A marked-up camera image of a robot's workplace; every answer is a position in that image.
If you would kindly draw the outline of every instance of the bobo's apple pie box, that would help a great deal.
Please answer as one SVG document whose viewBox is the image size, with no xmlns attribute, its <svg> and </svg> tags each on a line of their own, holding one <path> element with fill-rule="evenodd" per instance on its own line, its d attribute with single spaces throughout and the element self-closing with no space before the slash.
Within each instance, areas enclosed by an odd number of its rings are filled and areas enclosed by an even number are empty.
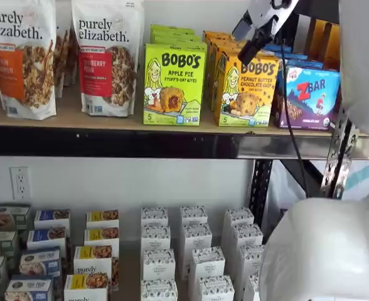
<svg viewBox="0 0 369 301">
<path fill-rule="evenodd" d="M 258 54 L 245 66 L 236 51 L 223 51 L 218 64 L 215 120 L 219 126 L 267 127 L 279 59 Z"/>
<path fill-rule="evenodd" d="M 144 124 L 199 125 L 206 46 L 146 44 Z"/>
</svg>

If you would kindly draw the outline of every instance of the black cable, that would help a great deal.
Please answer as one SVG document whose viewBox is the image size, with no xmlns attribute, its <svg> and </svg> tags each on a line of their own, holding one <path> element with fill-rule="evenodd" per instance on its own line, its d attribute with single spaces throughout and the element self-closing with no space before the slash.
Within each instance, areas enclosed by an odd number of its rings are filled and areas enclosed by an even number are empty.
<svg viewBox="0 0 369 301">
<path fill-rule="evenodd" d="M 302 160 L 302 156 L 300 155 L 300 151 L 299 148 L 296 144 L 296 139 L 295 139 L 295 135 L 293 134 L 293 129 L 292 129 L 292 125 L 291 125 L 291 121 L 289 118 L 289 111 L 287 108 L 287 92 L 286 92 L 286 79 L 287 79 L 287 70 L 286 70 L 286 62 L 285 62 L 285 53 L 284 53 L 284 42 L 282 40 L 282 30 L 280 30 L 278 32 L 278 36 L 279 36 L 279 43 L 281 46 L 281 55 L 282 55 L 282 76 L 283 76 L 283 91 L 284 91 L 284 101 L 285 101 L 285 115 L 286 115 L 286 122 L 287 122 L 287 128 L 289 130 L 289 133 L 291 135 L 291 139 L 292 139 L 292 143 L 293 146 L 295 148 L 296 151 L 296 155 L 297 155 L 297 160 L 299 161 L 300 164 L 300 168 L 302 171 L 302 180 L 303 180 L 303 189 L 304 192 L 306 193 L 306 197 L 309 198 L 310 194 L 309 194 L 309 188 L 307 185 L 307 181 L 306 181 L 306 172 L 304 170 L 304 164 L 303 164 L 303 160 Z"/>
</svg>

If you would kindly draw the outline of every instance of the electrical outlet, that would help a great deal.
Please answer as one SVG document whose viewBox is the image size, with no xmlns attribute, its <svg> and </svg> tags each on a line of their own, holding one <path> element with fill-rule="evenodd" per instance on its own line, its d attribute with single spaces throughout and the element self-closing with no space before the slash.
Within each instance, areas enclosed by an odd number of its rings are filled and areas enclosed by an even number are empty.
<svg viewBox="0 0 369 301">
<path fill-rule="evenodd" d="M 13 187 L 13 199 L 18 201 L 31 199 L 28 167 L 10 167 L 10 175 L 11 185 Z"/>
</svg>

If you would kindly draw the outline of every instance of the granola bag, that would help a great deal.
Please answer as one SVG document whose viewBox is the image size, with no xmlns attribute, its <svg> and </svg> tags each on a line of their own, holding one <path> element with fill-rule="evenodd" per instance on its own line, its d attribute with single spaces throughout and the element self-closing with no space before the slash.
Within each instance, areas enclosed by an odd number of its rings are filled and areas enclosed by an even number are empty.
<svg viewBox="0 0 369 301">
<path fill-rule="evenodd" d="M 56 115 L 55 0 L 0 0 L 0 95 L 9 117 Z"/>
<path fill-rule="evenodd" d="M 94 116 L 133 114 L 143 0 L 73 0 L 82 111 Z"/>
<path fill-rule="evenodd" d="M 53 57 L 53 76 L 55 79 L 55 96 L 62 97 L 65 78 L 70 28 L 72 24 L 72 0 L 55 0 L 56 4 L 56 45 Z"/>
</svg>

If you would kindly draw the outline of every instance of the purple box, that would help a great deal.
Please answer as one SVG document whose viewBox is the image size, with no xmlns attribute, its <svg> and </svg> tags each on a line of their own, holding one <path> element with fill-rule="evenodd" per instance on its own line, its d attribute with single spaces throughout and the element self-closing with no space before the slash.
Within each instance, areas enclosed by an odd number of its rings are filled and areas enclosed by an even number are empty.
<svg viewBox="0 0 369 301">
<path fill-rule="evenodd" d="M 293 129 L 329 130 L 336 118 L 340 73 L 303 66 L 287 65 L 286 92 Z M 278 127 L 287 129 L 282 72 L 278 76 L 273 106 Z"/>
</svg>

